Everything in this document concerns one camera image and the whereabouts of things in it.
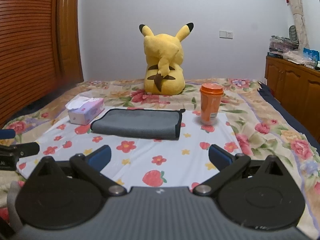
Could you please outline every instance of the pikachu plush toy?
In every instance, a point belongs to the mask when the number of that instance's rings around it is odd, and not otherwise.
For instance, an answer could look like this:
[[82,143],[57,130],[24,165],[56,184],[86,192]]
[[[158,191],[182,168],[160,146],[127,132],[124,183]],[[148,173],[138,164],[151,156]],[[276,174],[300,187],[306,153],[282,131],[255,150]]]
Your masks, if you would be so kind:
[[145,91],[154,95],[178,95],[185,87],[180,67],[183,62],[181,41],[190,34],[193,23],[184,25],[175,37],[168,34],[154,35],[143,24],[139,29],[144,36],[144,53],[148,64],[144,79]]

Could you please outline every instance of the cup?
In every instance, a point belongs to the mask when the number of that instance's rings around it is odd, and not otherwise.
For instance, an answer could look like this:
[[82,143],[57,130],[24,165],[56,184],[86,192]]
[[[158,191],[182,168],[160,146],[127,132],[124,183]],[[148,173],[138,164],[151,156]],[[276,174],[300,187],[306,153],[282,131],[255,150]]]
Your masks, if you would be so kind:
[[216,122],[223,87],[217,84],[205,83],[200,88],[201,95],[201,122],[213,125]]

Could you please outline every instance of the wall socket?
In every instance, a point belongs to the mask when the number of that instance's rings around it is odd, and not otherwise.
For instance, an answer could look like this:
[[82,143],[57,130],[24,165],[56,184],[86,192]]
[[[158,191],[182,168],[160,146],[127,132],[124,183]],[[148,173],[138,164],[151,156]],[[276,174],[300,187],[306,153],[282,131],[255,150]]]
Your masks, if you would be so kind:
[[233,39],[233,33],[232,32],[226,32],[226,31],[220,31],[220,38]]

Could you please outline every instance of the floral bedspread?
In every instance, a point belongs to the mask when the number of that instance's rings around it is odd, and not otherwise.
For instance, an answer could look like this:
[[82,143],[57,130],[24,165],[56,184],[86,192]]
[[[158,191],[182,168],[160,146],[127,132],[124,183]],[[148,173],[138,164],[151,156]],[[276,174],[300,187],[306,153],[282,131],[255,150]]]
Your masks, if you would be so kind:
[[[185,108],[200,114],[199,88],[206,82],[215,82],[224,87],[225,94],[219,111],[226,113],[228,125],[233,129],[242,152],[256,160],[263,160],[270,154],[282,160],[306,200],[305,212],[298,228],[312,239],[318,238],[319,154],[303,134],[289,126],[281,114],[260,96],[257,91],[260,86],[253,80],[189,80],[183,92],[176,96],[148,95],[143,90],[143,80],[83,82],[38,112],[10,121],[5,128],[14,129],[17,135],[14,139],[0,140],[0,144],[36,141],[52,125],[68,115],[65,104],[83,92],[104,98],[106,106],[172,110]],[[10,182],[21,177],[9,171],[2,171],[0,175],[0,207],[4,207]]]

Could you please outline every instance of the pink and purple tissue box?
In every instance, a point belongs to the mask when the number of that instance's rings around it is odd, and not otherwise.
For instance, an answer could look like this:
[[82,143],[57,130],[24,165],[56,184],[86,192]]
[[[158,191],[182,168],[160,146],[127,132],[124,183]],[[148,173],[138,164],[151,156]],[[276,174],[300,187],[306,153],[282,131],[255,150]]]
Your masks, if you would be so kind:
[[84,103],[78,109],[68,111],[70,122],[87,125],[104,110],[103,98],[94,98],[94,101]]

